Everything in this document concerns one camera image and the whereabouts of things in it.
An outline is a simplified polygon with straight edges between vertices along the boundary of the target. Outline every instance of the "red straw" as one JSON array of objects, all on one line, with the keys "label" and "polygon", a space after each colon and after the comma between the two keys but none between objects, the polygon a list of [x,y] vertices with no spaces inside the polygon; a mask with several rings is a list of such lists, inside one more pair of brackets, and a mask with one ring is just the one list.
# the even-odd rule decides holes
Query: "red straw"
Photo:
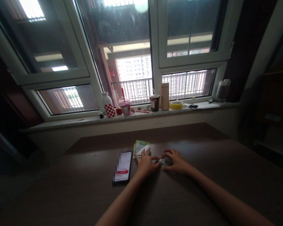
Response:
[{"label": "red straw", "polygon": [[123,98],[124,98],[124,103],[126,102],[125,101],[125,95],[124,95],[124,89],[122,88],[122,93],[123,93]]}]

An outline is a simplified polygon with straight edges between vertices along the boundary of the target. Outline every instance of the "window sill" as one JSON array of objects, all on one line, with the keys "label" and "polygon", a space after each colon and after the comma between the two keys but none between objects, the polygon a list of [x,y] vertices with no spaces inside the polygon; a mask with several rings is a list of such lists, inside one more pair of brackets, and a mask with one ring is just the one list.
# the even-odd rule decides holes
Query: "window sill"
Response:
[{"label": "window sill", "polygon": [[229,107],[236,107],[239,103],[215,103],[217,106],[209,107],[209,108],[188,108],[183,106],[181,110],[173,110],[169,109],[168,111],[159,111],[151,112],[150,113],[141,113],[135,112],[131,116],[115,116],[113,118],[107,118],[105,116],[103,119],[100,119],[98,116],[93,117],[85,117],[85,118],[77,118],[77,119],[70,119],[70,120],[62,120],[62,121],[52,121],[52,122],[44,122],[37,126],[22,129],[21,132],[37,132],[37,131],[44,131],[44,130],[51,130],[51,129],[60,129],[60,128],[68,128],[74,126],[87,126],[87,125],[94,125],[94,124],[101,124],[101,123],[109,123],[109,122],[118,122],[118,121],[125,121],[125,120],[132,120],[132,119],[142,119],[142,118],[150,118],[150,117],[157,117],[157,116],[167,116],[167,115],[175,115],[181,113],[189,113],[189,112],[199,112],[202,110],[210,110],[214,108],[229,108]]}]

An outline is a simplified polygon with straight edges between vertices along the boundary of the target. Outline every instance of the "desk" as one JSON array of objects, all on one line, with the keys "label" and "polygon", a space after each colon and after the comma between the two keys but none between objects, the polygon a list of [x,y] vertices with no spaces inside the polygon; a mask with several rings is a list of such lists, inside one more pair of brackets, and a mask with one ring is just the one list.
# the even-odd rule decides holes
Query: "desk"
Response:
[{"label": "desk", "polygon": [[[124,186],[112,186],[135,140],[152,155],[174,148],[206,176],[283,225],[283,170],[206,123],[81,138],[0,214],[0,225],[94,225]],[[135,174],[135,160],[131,177]],[[158,170],[141,186],[127,225],[229,225],[188,177]]]}]

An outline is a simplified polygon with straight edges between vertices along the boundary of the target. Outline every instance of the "scissors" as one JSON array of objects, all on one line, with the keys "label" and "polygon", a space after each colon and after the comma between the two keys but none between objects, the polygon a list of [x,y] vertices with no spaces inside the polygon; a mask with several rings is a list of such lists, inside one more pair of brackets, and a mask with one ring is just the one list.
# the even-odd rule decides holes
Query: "scissors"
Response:
[{"label": "scissors", "polygon": [[198,105],[191,104],[189,108],[198,108]]}]

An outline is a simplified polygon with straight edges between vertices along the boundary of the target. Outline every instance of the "window glass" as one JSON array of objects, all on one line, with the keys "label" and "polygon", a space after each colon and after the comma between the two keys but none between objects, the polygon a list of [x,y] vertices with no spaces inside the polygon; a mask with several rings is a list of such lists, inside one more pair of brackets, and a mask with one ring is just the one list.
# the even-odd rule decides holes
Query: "window glass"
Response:
[{"label": "window glass", "polygon": [[147,0],[76,0],[105,92],[149,102],[152,65]]},{"label": "window glass", "polygon": [[30,73],[77,64],[50,0],[0,0],[0,24]]},{"label": "window glass", "polygon": [[226,0],[168,0],[167,57],[216,51]]},{"label": "window glass", "polygon": [[169,83],[170,100],[209,96],[216,69],[188,71],[163,75],[163,83]]},{"label": "window glass", "polygon": [[90,84],[37,90],[51,115],[97,110]]}]

